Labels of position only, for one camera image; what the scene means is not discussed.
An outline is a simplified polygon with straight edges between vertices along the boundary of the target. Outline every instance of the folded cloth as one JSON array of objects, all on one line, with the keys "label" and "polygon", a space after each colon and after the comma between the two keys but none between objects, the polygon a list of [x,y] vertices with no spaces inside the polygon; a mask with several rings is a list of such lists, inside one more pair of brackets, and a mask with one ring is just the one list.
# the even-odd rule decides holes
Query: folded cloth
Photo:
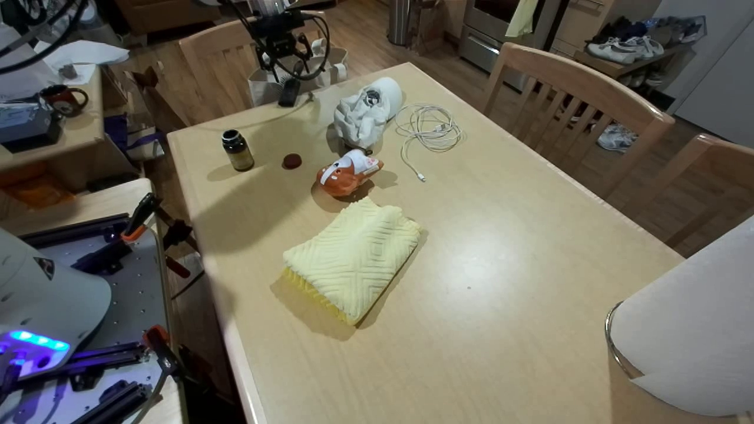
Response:
[{"label": "folded cloth", "polygon": [[311,241],[283,255],[285,278],[302,286],[348,325],[357,325],[419,241],[401,207],[348,206]]}]

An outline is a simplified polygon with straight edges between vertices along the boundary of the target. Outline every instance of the wooden floor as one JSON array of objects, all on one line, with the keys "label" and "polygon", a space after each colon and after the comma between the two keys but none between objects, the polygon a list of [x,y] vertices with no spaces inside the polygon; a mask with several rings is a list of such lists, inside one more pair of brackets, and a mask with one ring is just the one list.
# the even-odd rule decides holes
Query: wooden floor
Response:
[{"label": "wooden floor", "polygon": [[[348,52],[345,63],[350,76],[367,76],[373,70],[378,70],[393,63],[411,62],[419,68],[424,68],[428,76],[434,76],[439,82],[443,82],[460,100],[468,105],[479,105],[487,76],[476,66],[467,63],[463,59],[460,59],[455,47],[443,40],[435,40],[435,43],[424,40],[421,52],[388,46],[386,43],[388,7],[384,2],[338,0],[335,10],[328,10],[328,22],[333,32],[333,43]],[[202,121],[217,119],[212,116],[212,112],[202,108],[202,100],[175,43],[169,40],[156,43],[133,52],[130,68],[144,70],[145,66],[157,68],[159,89],[169,100],[177,116],[181,116],[186,122],[202,122]],[[678,122],[671,129],[671,135],[662,141],[662,147],[647,160],[641,164],[641,167],[632,174],[632,179],[622,186],[622,191],[618,191],[615,199],[609,199],[609,202],[619,207],[622,201],[636,194],[636,188],[646,185],[693,135],[697,135],[695,127]],[[593,167],[599,167],[601,160],[609,160],[609,156],[613,154],[595,151]],[[177,215],[186,215],[169,158],[162,158],[151,165],[151,179],[156,185],[156,191],[165,199],[165,207]],[[666,202],[662,206],[657,202],[657,207],[649,211],[649,215],[639,217],[636,222],[644,225],[655,235],[664,238],[666,231],[681,227],[682,220],[697,207],[693,199],[695,199],[695,186],[686,186],[675,191]],[[711,234],[700,234],[689,242],[681,245],[678,253],[689,255],[705,242],[708,242],[715,234],[719,229],[713,229]],[[209,335],[201,343],[201,347],[206,347],[214,343],[218,343],[217,335]]]}]

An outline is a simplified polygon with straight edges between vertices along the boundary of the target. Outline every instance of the small jar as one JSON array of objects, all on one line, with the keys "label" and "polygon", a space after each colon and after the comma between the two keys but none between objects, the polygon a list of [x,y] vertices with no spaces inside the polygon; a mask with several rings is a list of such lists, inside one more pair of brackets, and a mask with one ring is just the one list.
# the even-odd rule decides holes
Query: small jar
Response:
[{"label": "small jar", "polygon": [[245,145],[242,135],[238,135],[236,129],[226,129],[222,135],[222,149],[226,149],[236,172],[255,167],[255,156],[250,154],[250,147]]}]

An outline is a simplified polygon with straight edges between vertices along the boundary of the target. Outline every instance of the wooden chair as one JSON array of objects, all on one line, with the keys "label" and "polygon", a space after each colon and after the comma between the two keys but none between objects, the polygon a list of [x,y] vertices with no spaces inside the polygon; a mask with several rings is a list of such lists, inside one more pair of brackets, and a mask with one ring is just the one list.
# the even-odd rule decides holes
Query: wooden chair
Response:
[{"label": "wooden chair", "polygon": [[179,47],[206,108],[217,119],[250,108],[247,81],[259,70],[259,62],[241,22],[193,33],[179,40]]},{"label": "wooden chair", "polygon": [[522,89],[507,126],[510,135],[539,151],[553,165],[580,174],[585,158],[608,126],[636,135],[624,156],[599,172],[599,194],[608,196],[632,167],[662,140],[674,119],[657,112],[618,81],[565,58],[507,43],[492,68],[480,112],[492,114],[505,76],[519,73]]},{"label": "wooden chair", "polygon": [[689,140],[689,145],[686,145],[627,206],[627,215],[639,220],[644,211],[655,206],[662,194],[668,194],[668,188],[678,186],[682,176],[697,176],[693,181],[697,181],[695,188],[705,194],[705,202],[697,215],[688,217],[686,225],[671,229],[671,234],[664,238],[666,245],[678,247],[721,215],[728,215],[728,227],[734,227],[751,215],[754,149],[708,135],[697,135]]}]

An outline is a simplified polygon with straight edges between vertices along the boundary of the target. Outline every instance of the white cable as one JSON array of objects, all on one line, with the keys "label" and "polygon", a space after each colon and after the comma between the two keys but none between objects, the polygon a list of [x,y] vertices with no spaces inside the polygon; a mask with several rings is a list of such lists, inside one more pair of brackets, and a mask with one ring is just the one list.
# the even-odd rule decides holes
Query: white cable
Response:
[{"label": "white cable", "polygon": [[427,151],[447,151],[462,140],[449,114],[439,107],[414,107],[414,112],[408,116],[408,122],[401,122],[395,132],[406,136],[401,147],[401,160],[419,181],[427,181],[427,176],[408,160],[409,141],[419,141]]}]

